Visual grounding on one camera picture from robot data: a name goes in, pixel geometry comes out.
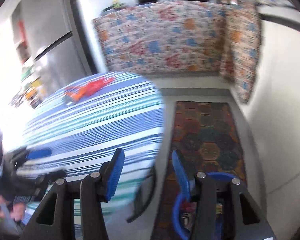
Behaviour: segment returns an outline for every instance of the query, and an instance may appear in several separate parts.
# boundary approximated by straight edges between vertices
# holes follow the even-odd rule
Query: red toy
[[[66,92],[66,96],[69,96],[71,98],[71,101],[78,102],[83,97],[92,96],[94,93],[98,92],[101,88],[105,87],[113,81],[114,77],[110,77],[108,79],[106,79],[105,77],[101,77],[81,87],[67,87],[65,90],[76,89],[77,92],[68,91]]]

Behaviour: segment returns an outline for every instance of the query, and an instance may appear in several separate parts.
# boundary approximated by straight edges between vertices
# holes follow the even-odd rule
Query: patterned fabric
[[[243,150],[227,103],[177,102],[174,132],[152,240],[180,239],[171,217],[180,192],[172,165],[179,149],[198,171],[228,172],[246,182]]]
[[[259,17],[250,4],[153,3],[94,19],[93,25],[111,71],[207,75],[220,71],[236,82],[242,102],[250,96],[260,45]],[[252,71],[243,73],[242,68]]]
[[[24,137],[30,149],[50,148],[52,156],[27,161],[18,173],[37,177],[64,169],[67,181],[83,179],[109,161],[117,148],[125,151],[125,162],[114,197],[102,203],[104,215],[134,199],[140,182],[151,167],[162,141],[163,102],[158,89],[133,73],[103,75],[115,81],[93,96],[67,106],[64,89],[58,90],[35,109]],[[99,74],[80,79],[80,86]],[[38,203],[30,203],[27,223]],[[75,224],[80,225],[80,200],[75,200]]]
[[[253,4],[228,8],[226,38],[234,65],[234,82],[238,97],[247,103],[255,82],[261,45],[261,20]]]

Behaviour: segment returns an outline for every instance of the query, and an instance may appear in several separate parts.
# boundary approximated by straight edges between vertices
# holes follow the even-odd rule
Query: blue gripper pad
[[[179,150],[174,150],[172,152],[172,165],[176,173],[181,192],[187,201],[190,201],[191,191],[195,185],[195,170],[186,162]]]
[[[117,148],[111,161],[103,163],[99,172],[102,176],[102,185],[105,190],[99,192],[108,202],[117,189],[121,171],[124,165],[124,150]]]
[[[52,152],[50,149],[41,149],[41,150],[34,150],[31,151],[26,159],[27,160],[34,160],[34,159],[39,159],[39,158],[43,158],[43,157],[49,157],[51,156]]]

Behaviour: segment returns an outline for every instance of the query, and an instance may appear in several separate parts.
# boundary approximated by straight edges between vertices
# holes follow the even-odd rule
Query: black handle
[[[201,185],[201,194],[197,202],[197,213],[190,240],[212,240],[215,232],[217,192],[215,181],[210,177],[196,178]]]
[[[229,182],[233,204],[235,239],[275,239],[275,235],[258,204],[242,184]]]
[[[86,176],[81,182],[81,226],[84,240],[109,240],[96,186],[101,175]]]
[[[41,201],[24,228],[20,240],[75,240],[74,199],[67,182],[58,180]]]

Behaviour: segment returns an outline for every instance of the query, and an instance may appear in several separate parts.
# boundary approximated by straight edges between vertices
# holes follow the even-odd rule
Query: white wall
[[[268,221],[288,240],[300,226],[300,33],[263,21],[262,35],[258,78],[240,108],[263,166]]]
[[[186,76],[186,77],[147,77],[158,88],[219,88],[230,89],[230,84],[220,77]]]

